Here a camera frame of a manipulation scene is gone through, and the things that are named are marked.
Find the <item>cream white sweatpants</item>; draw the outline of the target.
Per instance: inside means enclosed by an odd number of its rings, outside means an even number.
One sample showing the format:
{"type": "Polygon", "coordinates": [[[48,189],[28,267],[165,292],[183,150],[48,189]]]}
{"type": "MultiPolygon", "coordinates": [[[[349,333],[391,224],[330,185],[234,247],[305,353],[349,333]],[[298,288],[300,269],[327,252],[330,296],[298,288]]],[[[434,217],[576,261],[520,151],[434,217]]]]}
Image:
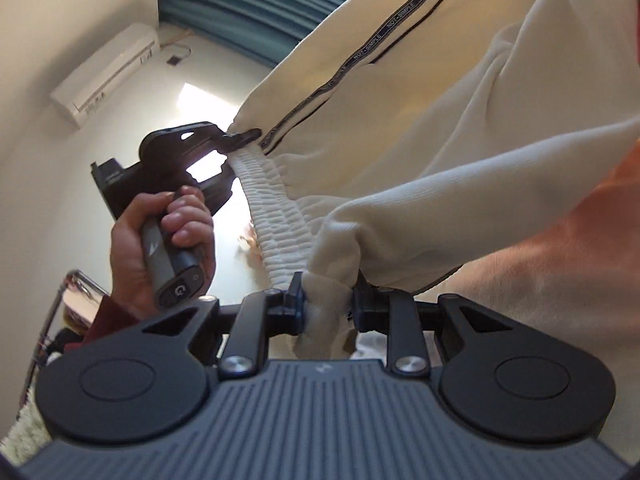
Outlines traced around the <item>cream white sweatpants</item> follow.
{"type": "Polygon", "coordinates": [[[252,91],[231,166],[302,359],[352,286],[424,292],[577,205],[639,135],[639,0],[347,0],[252,91]]]}

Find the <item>pastel duvet cover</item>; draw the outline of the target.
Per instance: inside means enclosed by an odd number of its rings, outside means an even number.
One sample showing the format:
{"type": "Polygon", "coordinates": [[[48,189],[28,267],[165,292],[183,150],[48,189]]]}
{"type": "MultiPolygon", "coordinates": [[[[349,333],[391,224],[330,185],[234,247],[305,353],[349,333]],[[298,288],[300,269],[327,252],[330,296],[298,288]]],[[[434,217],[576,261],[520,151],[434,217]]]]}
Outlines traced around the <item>pastel duvet cover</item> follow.
{"type": "Polygon", "coordinates": [[[639,394],[639,152],[567,216],[472,261],[422,299],[456,292],[597,356],[639,394]]]}

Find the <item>teal curtain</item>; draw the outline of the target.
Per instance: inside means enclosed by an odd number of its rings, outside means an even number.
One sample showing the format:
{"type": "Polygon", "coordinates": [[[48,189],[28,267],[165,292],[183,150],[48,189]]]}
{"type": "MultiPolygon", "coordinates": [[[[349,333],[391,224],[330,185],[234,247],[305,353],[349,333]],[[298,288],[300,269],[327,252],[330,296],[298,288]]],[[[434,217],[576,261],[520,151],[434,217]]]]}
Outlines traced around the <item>teal curtain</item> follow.
{"type": "Polygon", "coordinates": [[[274,67],[346,0],[158,0],[160,21],[274,67]]]}

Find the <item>white wall air conditioner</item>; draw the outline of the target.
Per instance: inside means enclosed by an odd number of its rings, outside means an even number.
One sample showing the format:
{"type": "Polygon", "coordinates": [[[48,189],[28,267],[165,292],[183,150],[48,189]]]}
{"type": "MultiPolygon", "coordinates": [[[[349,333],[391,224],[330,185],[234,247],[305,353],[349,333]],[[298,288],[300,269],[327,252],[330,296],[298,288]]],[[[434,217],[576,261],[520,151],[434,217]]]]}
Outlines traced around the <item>white wall air conditioner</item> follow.
{"type": "Polygon", "coordinates": [[[50,100],[63,117],[81,128],[159,50],[155,28],[131,24],[80,64],[51,92],[50,100]]]}

